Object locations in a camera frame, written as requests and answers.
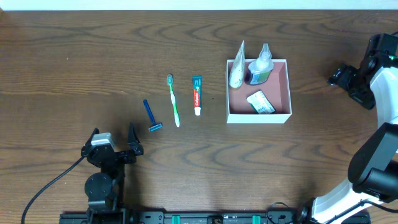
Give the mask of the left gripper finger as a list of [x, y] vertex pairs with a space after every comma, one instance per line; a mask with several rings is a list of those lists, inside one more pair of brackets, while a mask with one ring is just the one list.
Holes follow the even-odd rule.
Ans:
[[135, 156], [141, 156], [144, 154], [144, 148], [141, 144], [141, 142], [138, 140], [138, 137], [136, 135], [136, 132], [134, 130], [134, 125], [133, 123], [129, 123], [129, 131], [127, 135], [127, 144], [134, 152]]
[[95, 129], [93, 130], [91, 136], [88, 138], [87, 142], [85, 143], [85, 146], [91, 146], [91, 141], [92, 141], [94, 135], [95, 135], [95, 134], [99, 134], [99, 133], [100, 133], [99, 129], [98, 129], [98, 128], [95, 128]]

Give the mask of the green white toothbrush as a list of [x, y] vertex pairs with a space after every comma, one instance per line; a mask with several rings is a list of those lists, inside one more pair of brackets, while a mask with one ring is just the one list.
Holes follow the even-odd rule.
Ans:
[[173, 75], [170, 73], [167, 75], [167, 84], [170, 88], [170, 100], [174, 109], [174, 120], [175, 120], [175, 125], [176, 127], [180, 127], [180, 118], [178, 114], [178, 109], [177, 109], [177, 101], [175, 98], [174, 90], [173, 90]]

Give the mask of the Colgate toothpaste tube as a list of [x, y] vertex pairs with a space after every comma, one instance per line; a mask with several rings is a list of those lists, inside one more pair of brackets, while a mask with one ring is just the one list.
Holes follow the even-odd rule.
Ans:
[[201, 83], [202, 76], [192, 76], [194, 112], [196, 116], [201, 115]]

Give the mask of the clear pump bottle blue liquid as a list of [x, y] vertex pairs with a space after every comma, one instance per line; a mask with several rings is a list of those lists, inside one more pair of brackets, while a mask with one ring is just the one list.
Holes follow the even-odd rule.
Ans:
[[259, 57], [249, 64], [244, 81], [247, 85], [260, 85], [267, 81], [273, 69], [274, 63], [269, 44], [264, 43]]

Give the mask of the green white soap box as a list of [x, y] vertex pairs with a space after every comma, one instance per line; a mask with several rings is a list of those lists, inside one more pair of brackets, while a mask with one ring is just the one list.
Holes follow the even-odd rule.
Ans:
[[257, 114], [272, 114], [275, 112], [275, 108], [261, 90], [248, 96], [246, 100]]

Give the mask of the white floral lotion tube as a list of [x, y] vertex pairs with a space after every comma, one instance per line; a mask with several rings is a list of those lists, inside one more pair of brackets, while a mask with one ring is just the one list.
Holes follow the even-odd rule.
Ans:
[[234, 59], [233, 66], [229, 73], [229, 86], [231, 88], [239, 88], [243, 84], [245, 71], [245, 43], [242, 44]]

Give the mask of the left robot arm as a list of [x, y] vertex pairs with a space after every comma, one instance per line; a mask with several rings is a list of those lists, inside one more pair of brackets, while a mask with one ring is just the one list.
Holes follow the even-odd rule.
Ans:
[[90, 164], [100, 168], [85, 182], [88, 197], [87, 220], [85, 223], [131, 223], [134, 217], [123, 207], [125, 165], [136, 162], [144, 153], [137, 138], [134, 125], [129, 125], [126, 151], [114, 150], [111, 133], [100, 133], [95, 128], [81, 149], [81, 156]]

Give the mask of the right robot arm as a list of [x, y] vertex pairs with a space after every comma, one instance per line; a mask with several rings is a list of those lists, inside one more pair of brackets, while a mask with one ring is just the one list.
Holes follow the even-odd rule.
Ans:
[[296, 223], [370, 223], [366, 209], [385, 212], [397, 200], [397, 33], [370, 38], [359, 68], [341, 64], [328, 79], [363, 108], [377, 110], [378, 129], [354, 154], [347, 178], [327, 194], [309, 200]]

